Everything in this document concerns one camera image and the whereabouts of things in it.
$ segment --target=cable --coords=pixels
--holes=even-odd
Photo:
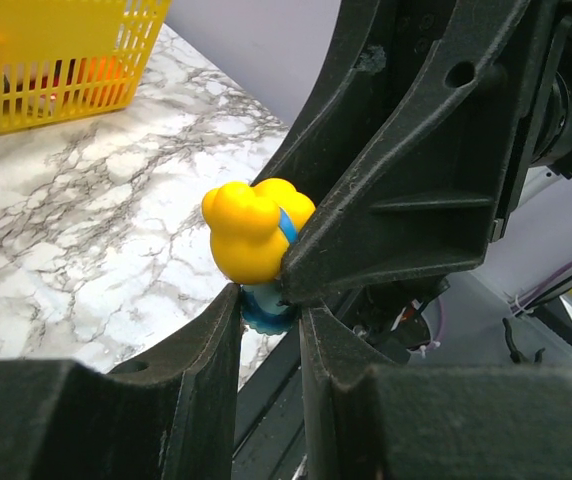
[[[568,278],[564,279],[564,283],[566,284],[572,284],[572,275],[569,276]],[[541,298],[547,298],[550,297],[553,294],[556,294],[555,296],[558,295],[562,295],[564,293],[564,291],[560,292],[557,294],[557,290],[559,290],[561,288],[560,283],[556,283],[554,284],[552,287],[548,288],[547,290],[543,291],[542,293],[540,293],[537,298],[533,299],[532,302],[529,304],[529,308],[530,307],[536,307],[540,302],[539,299]]]
[[[404,318],[404,312],[406,312],[406,309],[402,310],[400,312],[400,314],[397,315],[397,318],[395,319],[395,322],[393,323],[393,326],[390,329],[391,332],[394,332],[395,330],[397,330],[397,327],[399,327],[399,324],[401,323],[402,318]]]
[[[528,307],[530,306],[530,304],[536,300],[541,293],[543,293],[546,288],[549,286],[550,283],[552,283],[555,280],[558,280],[560,276],[562,276],[563,274],[567,273],[569,270],[572,269],[572,261],[568,262],[566,265],[564,265],[563,267],[555,270],[548,278],[546,278],[542,283],[540,283],[537,287],[535,287],[533,290],[531,290],[531,293],[526,294],[523,298],[519,299],[520,296],[516,296],[515,300],[517,300],[518,302],[521,301],[522,306],[518,306],[515,304],[515,301],[513,301],[513,305],[511,306],[511,312],[513,313],[513,315],[518,315],[520,313],[522,313],[523,311],[526,311],[528,309]]]
[[[431,340],[428,345],[420,345],[416,350],[408,349],[411,354],[421,355],[422,358],[426,358],[427,352],[437,350],[441,346],[442,339],[444,338],[444,333],[446,331],[446,312],[444,309],[444,302],[442,301],[441,297],[437,297],[437,334],[433,337],[433,334],[430,330],[430,325],[426,324],[426,326],[428,327],[428,331],[430,332],[431,336]]]
[[[506,346],[508,347],[508,351],[510,352],[510,359],[513,361],[513,363],[516,364],[531,363],[530,360],[526,358],[526,355],[520,352],[515,345],[515,340],[513,339],[513,327],[511,326],[510,321],[507,318],[503,318],[502,323],[504,324],[504,340],[506,342]],[[540,348],[537,350],[535,352],[535,361],[533,363],[542,363],[545,351],[545,348]]]

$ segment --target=dark gray surface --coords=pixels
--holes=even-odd
[[[508,305],[486,288],[474,274],[466,272],[449,277],[451,288],[443,296],[446,331],[442,345],[423,359],[413,355],[411,365],[511,365],[504,339],[502,319],[511,317]],[[426,317],[435,330],[437,308]],[[572,347],[539,320],[524,316],[512,319],[517,347],[529,358],[546,348],[544,365],[572,366]]]
[[[311,480],[572,479],[572,366],[400,368],[323,309],[300,338]]]

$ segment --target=black plastic bracket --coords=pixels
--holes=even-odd
[[[403,368],[300,324],[310,479],[572,478],[572,369]]]
[[[0,479],[230,478],[240,326],[230,285],[108,375],[0,361]]]
[[[483,261],[558,6],[342,3],[317,86],[257,179],[291,180],[319,204],[284,258],[287,300]]]

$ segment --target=rubber duck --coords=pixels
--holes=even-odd
[[[242,318],[259,333],[283,333],[297,316],[296,307],[282,301],[279,272],[314,212],[313,202],[280,178],[254,187],[230,182],[204,196],[202,215],[215,263],[242,286]]]

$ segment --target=orange object in basket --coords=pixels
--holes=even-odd
[[[124,67],[116,57],[83,59],[79,67],[78,83],[96,83],[97,86],[84,90],[84,100],[93,105],[106,106],[106,102],[115,103],[121,97],[123,85],[103,85],[111,80],[125,78]]]

